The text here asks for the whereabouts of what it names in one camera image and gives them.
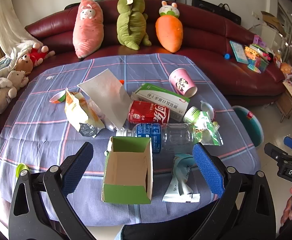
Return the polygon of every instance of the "red coca-cola can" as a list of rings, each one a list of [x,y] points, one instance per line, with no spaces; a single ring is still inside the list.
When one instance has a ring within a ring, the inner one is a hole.
[[[170,110],[154,103],[133,101],[128,112],[128,121],[138,123],[168,123]]]

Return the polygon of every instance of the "screw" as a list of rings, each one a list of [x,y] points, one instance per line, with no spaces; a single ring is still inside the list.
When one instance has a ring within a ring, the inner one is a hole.
[[[235,173],[235,168],[234,167],[232,167],[232,166],[229,166],[228,168],[227,168],[227,171],[229,172],[229,173]]]
[[[52,166],[49,170],[50,172],[56,172],[58,171],[58,166]]]
[[[20,172],[20,175],[21,175],[21,176],[25,176],[27,173],[28,173],[27,170],[22,170],[22,171]]]
[[[262,177],[264,177],[264,172],[262,172],[262,171],[258,171],[258,172],[257,172],[257,175],[260,176],[260,177],[262,178]]]

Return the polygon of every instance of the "teal stool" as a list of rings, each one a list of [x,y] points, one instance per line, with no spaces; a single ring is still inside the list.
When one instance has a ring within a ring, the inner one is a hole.
[[[264,141],[264,132],[256,116],[242,106],[233,106],[233,110],[244,125],[254,146],[261,145]]]

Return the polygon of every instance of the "black bag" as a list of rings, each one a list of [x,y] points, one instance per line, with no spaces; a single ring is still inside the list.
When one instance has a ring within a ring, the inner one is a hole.
[[[223,17],[231,20],[232,22],[234,22],[238,25],[240,25],[241,20],[242,20],[238,15],[236,15],[235,13],[232,13],[230,11],[230,8],[229,8],[227,3],[224,3],[224,4],[220,3],[217,6],[215,4],[212,4],[212,3],[209,3],[209,2],[206,2],[203,0],[191,0],[191,5],[198,7],[198,8],[201,8],[201,9],[204,9],[206,11],[216,13],[220,16],[223,16]]]

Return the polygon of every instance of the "blue bottle label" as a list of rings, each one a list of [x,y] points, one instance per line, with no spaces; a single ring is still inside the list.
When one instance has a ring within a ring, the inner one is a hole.
[[[150,137],[153,153],[162,148],[162,129],[158,123],[139,123],[136,125],[137,137]]]

